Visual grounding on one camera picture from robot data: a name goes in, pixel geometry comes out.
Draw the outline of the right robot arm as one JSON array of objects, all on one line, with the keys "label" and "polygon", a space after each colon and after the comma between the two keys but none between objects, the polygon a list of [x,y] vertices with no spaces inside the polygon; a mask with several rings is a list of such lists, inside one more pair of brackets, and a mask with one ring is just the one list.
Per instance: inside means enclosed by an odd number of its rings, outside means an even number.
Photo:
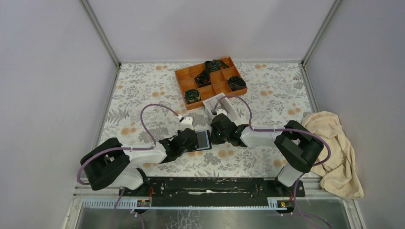
[{"label": "right robot arm", "polygon": [[212,143],[229,143],[236,147],[276,147],[287,164],[277,175],[275,193],[285,197],[301,175],[310,172],[324,149],[324,141],[309,132],[297,121],[291,120],[284,128],[253,129],[250,125],[236,125],[220,112],[214,112],[211,122]]}]

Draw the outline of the black leather card holder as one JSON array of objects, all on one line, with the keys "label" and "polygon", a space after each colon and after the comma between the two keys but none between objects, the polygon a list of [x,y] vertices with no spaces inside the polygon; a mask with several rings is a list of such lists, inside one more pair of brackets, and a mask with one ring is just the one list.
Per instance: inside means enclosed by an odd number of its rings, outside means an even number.
[{"label": "black leather card holder", "polygon": [[212,149],[212,143],[209,130],[196,131],[195,145],[192,146],[187,152],[204,151]]}]

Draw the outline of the white plastic card box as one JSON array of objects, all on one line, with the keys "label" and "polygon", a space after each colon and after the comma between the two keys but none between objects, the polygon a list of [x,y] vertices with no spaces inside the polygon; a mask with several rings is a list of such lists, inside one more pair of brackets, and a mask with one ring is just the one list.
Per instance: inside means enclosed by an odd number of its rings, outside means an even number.
[{"label": "white plastic card box", "polygon": [[231,104],[229,99],[225,97],[224,93],[217,94],[211,98],[204,100],[203,102],[205,111],[209,119],[215,117],[214,112],[218,109],[224,109],[227,111],[227,117],[237,124],[240,124],[241,118],[236,110],[236,108]]}]

